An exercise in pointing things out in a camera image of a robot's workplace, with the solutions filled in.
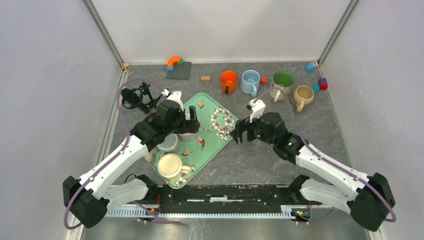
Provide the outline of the tan ceramic mug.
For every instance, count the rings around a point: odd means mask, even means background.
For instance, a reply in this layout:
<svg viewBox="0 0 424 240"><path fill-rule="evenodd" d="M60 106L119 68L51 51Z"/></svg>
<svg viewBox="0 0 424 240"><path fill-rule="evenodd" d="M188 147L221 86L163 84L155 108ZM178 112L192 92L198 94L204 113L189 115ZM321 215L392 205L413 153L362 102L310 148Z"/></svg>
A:
<svg viewBox="0 0 424 240"><path fill-rule="evenodd" d="M294 90L291 101L299 113L313 102L314 97L315 93L312 88L306 85L300 85Z"/></svg>

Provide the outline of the orange mug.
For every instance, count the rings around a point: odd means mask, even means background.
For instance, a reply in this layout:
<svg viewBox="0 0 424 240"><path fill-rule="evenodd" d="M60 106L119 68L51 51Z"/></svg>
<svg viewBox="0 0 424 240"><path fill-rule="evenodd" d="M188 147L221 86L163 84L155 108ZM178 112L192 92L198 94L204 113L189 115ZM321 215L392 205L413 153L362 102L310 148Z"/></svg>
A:
<svg viewBox="0 0 424 240"><path fill-rule="evenodd" d="M237 89L238 75L232 70L226 70L220 75L220 87L225 94L233 93Z"/></svg>

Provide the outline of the floral cream mug green inside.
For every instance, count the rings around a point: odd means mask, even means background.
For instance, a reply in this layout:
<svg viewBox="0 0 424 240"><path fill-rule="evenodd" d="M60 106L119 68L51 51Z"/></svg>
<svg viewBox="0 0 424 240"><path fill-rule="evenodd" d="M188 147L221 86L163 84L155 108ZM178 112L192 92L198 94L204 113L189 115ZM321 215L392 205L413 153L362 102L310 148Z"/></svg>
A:
<svg viewBox="0 0 424 240"><path fill-rule="evenodd" d="M269 91L270 96L273 98L273 102L276 103L286 99L289 96L294 82L295 79L289 72L276 72L271 82L271 88L273 89Z"/></svg>

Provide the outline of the light blue ribbed mug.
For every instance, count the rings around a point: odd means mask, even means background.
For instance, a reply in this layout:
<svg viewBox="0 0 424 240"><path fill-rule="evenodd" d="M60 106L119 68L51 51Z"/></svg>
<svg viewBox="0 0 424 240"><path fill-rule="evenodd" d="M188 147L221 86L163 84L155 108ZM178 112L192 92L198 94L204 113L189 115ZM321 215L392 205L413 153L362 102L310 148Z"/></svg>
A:
<svg viewBox="0 0 424 240"><path fill-rule="evenodd" d="M261 76L253 69L246 70L241 76L240 90L255 98L258 94Z"/></svg>

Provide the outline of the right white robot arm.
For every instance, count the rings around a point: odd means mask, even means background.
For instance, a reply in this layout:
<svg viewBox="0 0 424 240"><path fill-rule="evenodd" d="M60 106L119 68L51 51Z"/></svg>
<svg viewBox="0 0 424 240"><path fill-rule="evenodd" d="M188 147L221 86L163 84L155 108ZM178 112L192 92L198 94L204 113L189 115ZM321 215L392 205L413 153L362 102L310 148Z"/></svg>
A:
<svg viewBox="0 0 424 240"><path fill-rule="evenodd" d="M259 118L238 120L230 132L242 143L243 133L249 142L260 140L270 145L281 159L305 168L327 182L299 175L289 185L289 199L295 204L319 202L349 214L361 227L376 232L383 222L396 221L396 202L386 177L376 172L370 176L350 168L322 151L303 137L288 131L281 116L267 112Z"/></svg>

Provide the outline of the mauve mug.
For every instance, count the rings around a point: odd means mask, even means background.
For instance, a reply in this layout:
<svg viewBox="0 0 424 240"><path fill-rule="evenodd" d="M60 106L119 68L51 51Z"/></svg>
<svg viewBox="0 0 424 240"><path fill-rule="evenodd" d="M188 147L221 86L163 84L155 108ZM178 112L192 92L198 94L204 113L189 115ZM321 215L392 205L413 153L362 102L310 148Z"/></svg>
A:
<svg viewBox="0 0 424 240"><path fill-rule="evenodd" d="M198 138L198 133L183 133L178 136L183 142L193 142Z"/></svg>

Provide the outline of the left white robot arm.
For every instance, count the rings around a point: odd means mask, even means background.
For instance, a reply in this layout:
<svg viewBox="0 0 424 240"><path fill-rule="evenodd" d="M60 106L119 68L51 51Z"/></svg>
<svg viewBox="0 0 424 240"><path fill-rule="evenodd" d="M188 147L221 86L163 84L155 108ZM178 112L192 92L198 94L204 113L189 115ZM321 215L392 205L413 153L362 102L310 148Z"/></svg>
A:
<svg viewBox="0 0 424 240"><path fill-rule="evenodd" d="M196 108L189 106L186 119L184 107L175 100L161 102L155 113L137 123L123 143L93 169L78 178L69 176L63 181L63 201L66 207L63 223L68 230L68 215L72 213L86 228L97 225L106 213L121 205L142 200L153 203L157 190L136 178L113 186L115 180L134 162L164 142L170 134L196 133L200 123Z"/></svg>

